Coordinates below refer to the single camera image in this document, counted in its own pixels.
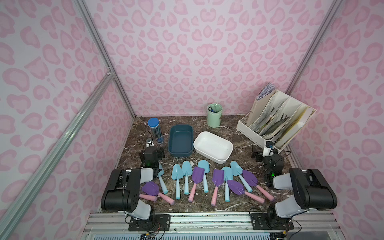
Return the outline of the dark teal storage box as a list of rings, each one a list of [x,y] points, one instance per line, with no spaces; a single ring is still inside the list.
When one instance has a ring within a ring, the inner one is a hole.
[[[170,130],[169,153],[173,157],[183,158],[192,154],[194,131],[190,125],[175,125]]]

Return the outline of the white storage box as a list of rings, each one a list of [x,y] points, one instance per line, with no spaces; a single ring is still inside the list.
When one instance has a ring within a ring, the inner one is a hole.
[[[230,157],[233,144],[210,132],[201,132],[194,141],[196,152],[217,164],[224,164]]]

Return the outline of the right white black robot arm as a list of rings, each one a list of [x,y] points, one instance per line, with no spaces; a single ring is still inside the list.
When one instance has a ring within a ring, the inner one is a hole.
[[[265,214],[269,228],[290,227],[296,215],[336,208],[337,196],[320,170],[290,168],[288,173],[283,174],[284,157],[272,145],[262,153],[256,146],[252,146],[251,158],[263,164],[266,187],[293,192],[292,196],[277,202],[273,195],[259,185],[255,176],[248,180],[250,186],[257,188],[271,202]]]

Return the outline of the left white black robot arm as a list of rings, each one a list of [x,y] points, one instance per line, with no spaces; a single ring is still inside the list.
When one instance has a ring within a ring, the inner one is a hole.
[[[137,220],[149,220],[152,207],[140,200],[140,186],[154,180],[159,173],[159,161],[165,157],[162,147],[150,146],[140,152],[141,167],[133,170],[112,170],[101,198],[104,211],[122,211]]]

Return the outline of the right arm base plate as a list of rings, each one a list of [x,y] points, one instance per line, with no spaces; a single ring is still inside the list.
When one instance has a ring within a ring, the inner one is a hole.
[[[258,231],[290,231],[294,230],[293,221],[291,219],[283,219],[280,217],[269,217],[267,214],[263,213],[251,213],[251,224],[253,230]]]

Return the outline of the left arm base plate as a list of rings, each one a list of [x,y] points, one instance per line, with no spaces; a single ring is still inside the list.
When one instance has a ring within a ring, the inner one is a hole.
[[[144,232],[144,231],[164,231],[170,230],[171,215],[159,214],[151,215],[148,220],[140,220],[131,218],[129,221],[129,232]]]

